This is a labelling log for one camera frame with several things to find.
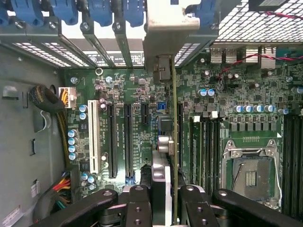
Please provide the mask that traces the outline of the black-label RAM stick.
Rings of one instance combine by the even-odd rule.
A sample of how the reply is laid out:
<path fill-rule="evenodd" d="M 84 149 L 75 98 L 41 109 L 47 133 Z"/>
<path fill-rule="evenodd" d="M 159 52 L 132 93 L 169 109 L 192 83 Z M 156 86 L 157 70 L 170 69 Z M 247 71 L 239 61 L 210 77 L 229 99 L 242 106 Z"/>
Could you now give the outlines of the black-label RAM stick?
<path fill-rule="evenodd" d="M 201 185 L 201 122 L 199 116 L 192 116 L 189 124 L 190 131 L 190 181 Z"/>

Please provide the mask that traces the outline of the CPU socket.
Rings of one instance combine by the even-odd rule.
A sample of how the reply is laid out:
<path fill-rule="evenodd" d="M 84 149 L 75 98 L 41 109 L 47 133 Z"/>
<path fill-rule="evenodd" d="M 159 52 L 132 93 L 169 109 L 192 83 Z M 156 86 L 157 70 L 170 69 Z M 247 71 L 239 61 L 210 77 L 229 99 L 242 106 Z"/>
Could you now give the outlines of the CPU socket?
<path fill-rule="evenodd" d="M 280 151 L 275 139 L 257 145 L 223 143 L 220 187 L 281 210 Z"/>

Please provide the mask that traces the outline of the long PCIe expansion slot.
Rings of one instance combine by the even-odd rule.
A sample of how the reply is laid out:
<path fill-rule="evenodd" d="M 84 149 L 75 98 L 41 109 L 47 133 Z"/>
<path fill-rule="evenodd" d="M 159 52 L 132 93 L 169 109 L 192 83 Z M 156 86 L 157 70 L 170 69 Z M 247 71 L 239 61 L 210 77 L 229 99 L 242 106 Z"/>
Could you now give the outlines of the long PCIe expansion slot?
<path fill-rule="evenodd" d="M 177 104 L 177 123 L 178 123 L 178 164 L 179 167 L 183 166 L 183 104 Z"/>
<path fill-rule="evenodd" d="M 124 105 L 124 130 L 125 130 L 125 182 L 132 184 L 134 181 L 133 165 L 133 132 L 132 132 L 132 105 Z"/>
<path fill-rule="evenodd" d="M 109 178 L 113 179 L 117 176 L 116 110 L 114 104 L 107 105 L 107 131 Z"/>

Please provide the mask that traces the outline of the white PCI expansion slot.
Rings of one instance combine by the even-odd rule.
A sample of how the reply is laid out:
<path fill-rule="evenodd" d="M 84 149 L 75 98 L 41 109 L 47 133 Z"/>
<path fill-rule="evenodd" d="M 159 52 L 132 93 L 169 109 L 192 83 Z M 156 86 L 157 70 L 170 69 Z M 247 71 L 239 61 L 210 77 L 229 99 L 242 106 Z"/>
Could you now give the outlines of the white PCI expansion slot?
<path fill-rule="evenodd" d="M 98 104 L 98 100 L 88 101 L 89 164 L 91 174 L 98 174 L 100 170 L 100 128 Z"/>

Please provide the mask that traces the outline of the short PCIe expansion slot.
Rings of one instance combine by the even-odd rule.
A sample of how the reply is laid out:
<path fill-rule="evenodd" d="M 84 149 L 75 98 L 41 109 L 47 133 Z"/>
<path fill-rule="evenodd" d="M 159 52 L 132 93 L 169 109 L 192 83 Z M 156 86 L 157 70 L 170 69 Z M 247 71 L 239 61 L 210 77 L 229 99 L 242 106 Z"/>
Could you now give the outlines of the short PCIe expansion slot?
<path fill-rule="evenodd" d="M 149 105 L 146 103 L 141 104 L 141 119 L 142 125 L 149 124 Z"/>

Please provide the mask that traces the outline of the green motherboard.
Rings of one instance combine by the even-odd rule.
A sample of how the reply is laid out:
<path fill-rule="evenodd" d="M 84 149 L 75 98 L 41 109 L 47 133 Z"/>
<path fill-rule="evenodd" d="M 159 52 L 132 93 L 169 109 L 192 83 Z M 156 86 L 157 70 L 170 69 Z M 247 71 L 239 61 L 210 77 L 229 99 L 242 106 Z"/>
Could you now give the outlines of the green motherboard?
<path fill-rule="evenodd" d="M 68 149 L 79 172 L 77 194 L 84 198 L 97 190 L 121 192 L 140 183 L 140 170 L 152 166 L 157 117 L 171 107 L 168 86 L 156 84 L 143 69 L 67 70 L 66 87 L 76 89 L 76 108 L 67 112 Z M 275 139 L 280 151 L 280 212 L 303 219 L 303 53 L 274 50 L 235 66 L 214 64 L 209 52 L 176 71 L 177 104 L 183 104 L 183 166 L 190 181 L 192 116 L 201 122 L 201 187 L 207 194 L 220 187 L 223 143 L 257 145 Z M 90 173 L 88 101 L 98 100 L 100 170 Z M 142 125 L 141 104 L 149 105 L 149 124 Z M 117 176 L 109 178 L 107 105 L 116 110 Z M 125 182 L 124 105 L 132 105 L 134 181 Z"/>

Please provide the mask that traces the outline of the white power connector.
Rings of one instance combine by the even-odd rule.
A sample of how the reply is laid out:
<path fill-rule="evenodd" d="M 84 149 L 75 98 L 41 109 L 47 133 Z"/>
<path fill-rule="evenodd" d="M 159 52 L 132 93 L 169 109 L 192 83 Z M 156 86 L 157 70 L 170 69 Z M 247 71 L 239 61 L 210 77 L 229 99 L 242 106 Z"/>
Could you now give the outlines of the white power connector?
<path fill-rule="evenodd" d="M 67 109 L 76 108 L 77 95 L 74 87 L 59 87 L 59 99 Z"/>

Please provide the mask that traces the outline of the blue card retention clip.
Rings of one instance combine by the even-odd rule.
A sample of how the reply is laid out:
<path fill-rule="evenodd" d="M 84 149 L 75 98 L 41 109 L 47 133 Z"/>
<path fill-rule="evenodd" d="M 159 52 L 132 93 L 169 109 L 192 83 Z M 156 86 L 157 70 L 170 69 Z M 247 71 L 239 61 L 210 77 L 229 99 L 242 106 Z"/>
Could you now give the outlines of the blue card retention clip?
<path fill-rule="evenodd" d="M 18 19 L 31 26 L 44 25 L 39 0 L 11 0 L 11 5 Z"/>
<path fill-rule="evenodd" d="M 87 0 L 90 17 L 102 27 L 113 23 L 111 0 Z"/>
<path fill-rule="evenodd" d="M 216 0 L 201 0 L 197 5 L 189 5 L 185 12 L 199 18 L 200 28 L 203 28 L 213 24 L 215 6 Z"/>
<path fill-rule="evenodd" d="M 143 25 L 145 4 L 144 0 L 123 0 L 124 19 L 131 27 Z"/>
<path fill-rule="evenodd" d="M 53 13 L 67 25 L 78 23 L 78 9 L 75 0 L 50 0 Z"/>

